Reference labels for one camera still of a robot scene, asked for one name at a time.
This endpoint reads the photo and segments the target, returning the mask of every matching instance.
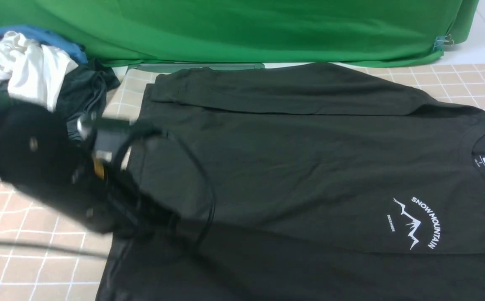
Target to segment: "binder clip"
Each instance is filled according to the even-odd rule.
[[[443,50],[444,46],[453,46],[454,40],[452,39],[451,34],[447,34],[446,36],[437,36],[436,40],[434,41],[434,47],[432,48],[433,51]]]

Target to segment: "black t-shirt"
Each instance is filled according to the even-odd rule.
[[[218,203],[198,257],[153,267],[160,236],[114,248],[103,284],[129,300],[485,300],[484,111],[311,64],[159,76],[140,118],[183,138]],[[130,170],[199,232],[204,183],[177,145]]]

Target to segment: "green backdrop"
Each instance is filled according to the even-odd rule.
[[[478,0],[0,0],[110,65],[140,61],[423,64],[437,36],[469,33]]]

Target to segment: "power cord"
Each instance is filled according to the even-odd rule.
[[[210,227],[212,226],[212,223],[213,223],[213,220],[214,220],[214,213],[216,212],[217,196],[216,196],[216,192],[214,190],[214,185],[213,185],[207,171],[205,170],[205,168],[201,164],[200,160],[195,156],[195,154],[192,152],[192,150],[187,146],[187,144],[184,143],[173,132],[164,130],[162,128],[157,128],[154,125],[153,126],[149,125],[149,126],[145,127],[144,130],[137,130],[129,136],[129,138],[123,143],[123,145],[120,147],[120,149],[116,152],[116,155],[114,156],[114,160],[112,161],[113,167],[114,168],[121,168],[121,164],[123,162],[123,159],[125,158],[125,155],[127,154],[127,150],[129,149],[129,147],[135,141],[145,140],[145,139],[148,139],[148,138],[154,137],[154,136],[167,138],[168,140],[171,140],[171,141],[177,143],[177,145],[179,145],[179,147],[181,147],[181,149],[183,150],[185,155],[191,160],[192,164],[194,165],[194,167],[196,168],[196,170],[198,171],[198,173],[200,174],[200,176],[204,180],[204,182],[207,186],[206,190],[207,190],[207,195],[208,195],[208,203],[210,204],[209,210],[208,210],[207,221],[205,222],[204,227],[200,231],[200,234],[198,234],[198,237],[196,238],[196,240],[190,246],[186,245],[185,251],[183,253],[181,253],[180,255],[175,256],[175,257],[170,258],[170,259],[165,259],[165,260],[159,261],[158,263],[155,264],[156,266],[160,266],[160,265],[170,265],[170,264],[173,264],[173,263],[177,263],[177,262],[181,261],[182,259],[184,259],[185,257],[191,256],[191,255],[193,255],[194,253],[197,252],[198,248],[201,246],[201,244],[203,243],[203,241],[207,237],[207,234],[210,231]],[[171,234],[173,235],[173,238],[177,238],[175,230]]]
[[[214,220],[214,213],[216,211],[216,192],[214,190],[214,186],[212,184],[212,181],[210,180],[210,177],[208,176],[205,168],[203,165],[200,163],[200,160],[195,156],[195,154],[190,150],[190,148],[181,140],[179,137],[174,135],[172,132],[162,130],[160,128],[157,128],[155,126],[149,127],[145,131],[137,131],[133,135],[129,137],[129,139],[124,143],[124,145],[118,150],[116,155],[114,156],[114,161],[113,164],[115,167],[121,168],[121,164],[123,161],[123,158],[125,157],[125,154],[127,152],[127,149],[131,146],[131,144],[136,141],[137,139],[147,139],[149,137],[159,135],[162,137],[165,137],[167,139],[170,139],[172,141],[175,141],[183,152],[188,156],[188,158],[191,160],[192,164],[195,166],[197,169],[198,173],[201,175],[202,179],[206,183],[207,186],[207,194],[208,194],[208,200],[209,200],[209,210],[208,210],[208,217],[207,221],[201,230],[200,234],[196,238],[195,242],[191,244],[191,246],[187,246],[186,250],[181,254],[176,257],[173,257],[171,259],[163,260],[157,263],[156,265],[169,265],[172,263],[177,263],[181,259],[184,259],[185,257],[191,256],[194,253],[197,252],[198,248],[202,244],[202,242],[205,240],[210,227],[212,226],[213,220]],[[43,245],[43,244],[36,244],[33,242],[13,242],[9,240],[0,240],[0,247],[22,247],[22,248],[34,248],[34,249],[41,249],[41,250],[51,250],[51,251],[56,251],[56,252],[62,252],[62,253],[68,253],[72,255],[83,255],[83,256],[88,256],[92,257],[95,259],[100,259],[100,260],[116,260],[116,258],[109,257],[106,254],[102,253],[97,253],[97,252],[91,252],[91,251],[81,251],[81,250],[74,250],[72,248],[66,248],[63,246],[51,246],[51,245]]]
[[[50,245],[36,244],[34,242],[12,242],[10,240],[0,240],[0,247],[20,247],[20,248],[50,250],[50,251],[67,253],[72,255],[83,255],[83,256],[88,256],[88,257],[93,257],[95,259],[103,259],[103,260],[106,260],[109,258],[108,255],[103,253],[74,250],[72,248],[66,248],[63,246],[50,246]]]

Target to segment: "white cloth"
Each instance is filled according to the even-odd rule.
[[[54,46],[40,45],[23,34],[7,32],[0,40],[0,82],[9,79],[8,93],[56,107],[64,76],[78,67],[69,55]]]

